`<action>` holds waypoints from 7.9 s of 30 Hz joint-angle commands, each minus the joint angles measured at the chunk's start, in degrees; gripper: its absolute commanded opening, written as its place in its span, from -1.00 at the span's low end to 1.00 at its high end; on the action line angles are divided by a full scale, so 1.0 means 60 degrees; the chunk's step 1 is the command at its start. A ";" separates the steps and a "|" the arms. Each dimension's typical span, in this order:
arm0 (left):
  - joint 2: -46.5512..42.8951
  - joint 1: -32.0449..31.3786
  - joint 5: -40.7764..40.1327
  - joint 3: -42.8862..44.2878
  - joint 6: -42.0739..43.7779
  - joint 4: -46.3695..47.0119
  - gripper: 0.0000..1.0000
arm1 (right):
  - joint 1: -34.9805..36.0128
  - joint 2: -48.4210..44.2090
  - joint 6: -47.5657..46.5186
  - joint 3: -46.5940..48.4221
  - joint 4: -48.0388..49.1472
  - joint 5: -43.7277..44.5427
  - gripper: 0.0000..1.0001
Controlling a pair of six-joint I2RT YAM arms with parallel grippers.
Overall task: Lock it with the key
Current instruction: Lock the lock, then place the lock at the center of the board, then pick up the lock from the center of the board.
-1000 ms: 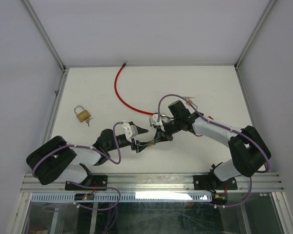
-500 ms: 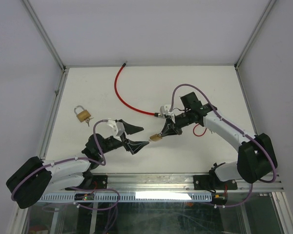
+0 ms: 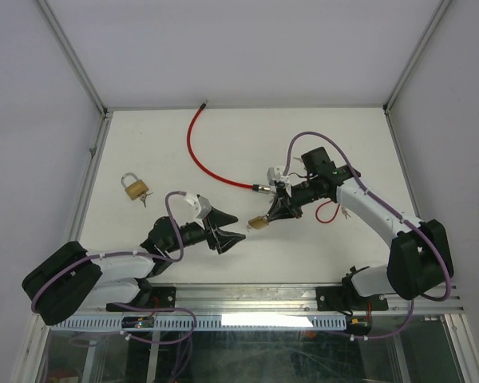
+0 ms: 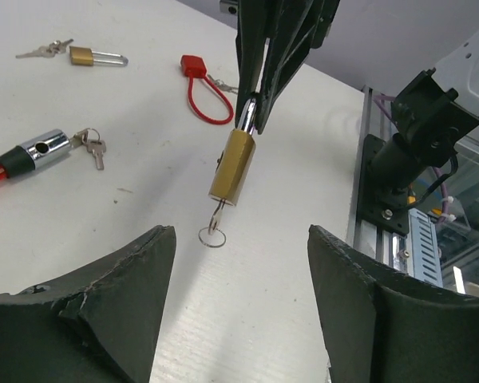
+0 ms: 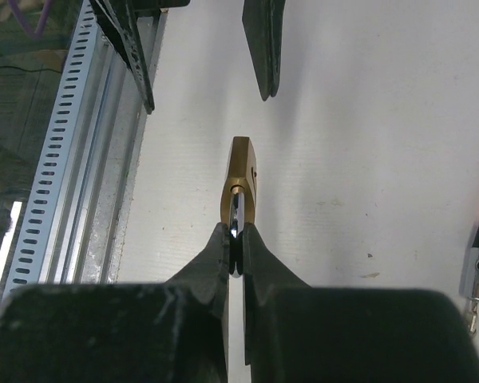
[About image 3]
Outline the red thin-cable padlock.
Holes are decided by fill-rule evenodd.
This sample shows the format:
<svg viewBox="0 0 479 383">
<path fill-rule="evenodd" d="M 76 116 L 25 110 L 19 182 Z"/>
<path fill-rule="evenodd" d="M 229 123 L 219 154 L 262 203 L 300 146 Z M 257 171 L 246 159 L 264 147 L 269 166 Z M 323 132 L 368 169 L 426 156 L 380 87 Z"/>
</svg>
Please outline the red thin-cable padlock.
<svg viewBox="0 0 479 383">
<path fill-rule="evenodd" d="M 329 199 L 318 205 L 315 218 L 321 224 L 330 224 L 337 218 L 339 210 L 340 205 Z"/>
</svg>

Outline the silver keys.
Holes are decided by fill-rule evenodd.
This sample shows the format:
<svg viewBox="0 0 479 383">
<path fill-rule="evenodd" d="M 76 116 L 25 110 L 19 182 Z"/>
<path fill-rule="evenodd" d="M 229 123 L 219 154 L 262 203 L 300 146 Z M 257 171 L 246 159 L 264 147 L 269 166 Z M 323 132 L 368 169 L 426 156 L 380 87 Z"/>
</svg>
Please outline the silver keys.
<svg viewBox="0 0 479 383">
<path fill-rule="evenodd" d="M 343 214 L 343 216 L 345 217 L 345 219 L 349 219 L 349 218 L 350 218 L 350 213 L 348 212 L 347 209 L 342 208 L 341 211 L 342 211 L 342 214 Z"/>
</svg>

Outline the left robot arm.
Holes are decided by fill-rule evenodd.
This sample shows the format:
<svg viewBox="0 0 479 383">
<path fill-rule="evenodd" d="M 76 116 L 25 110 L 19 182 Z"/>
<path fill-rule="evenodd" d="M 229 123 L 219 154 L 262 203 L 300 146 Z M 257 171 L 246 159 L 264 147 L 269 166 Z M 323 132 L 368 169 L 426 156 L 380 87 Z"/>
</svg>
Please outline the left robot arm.
<svg viewBox="0 0 479 383">
<path fill-rule="evenodd" d="M 179 225 L 172 212 L 153 224 L 138 249 L 90 253 L 69 241 L 31 271 L 22 281 L 31 310 L 44 323 L 57 325 L 79 310 L 148 310 L 163 307 L 155 301 L 149 279 L 184 258 L 187 247 L 206 243 L 217 254 L 244 241 L 241 233 L 226 231 L 238 219 L 214 208 L 208 199 L 179 191 L 193 220 Z"/>
</svg>

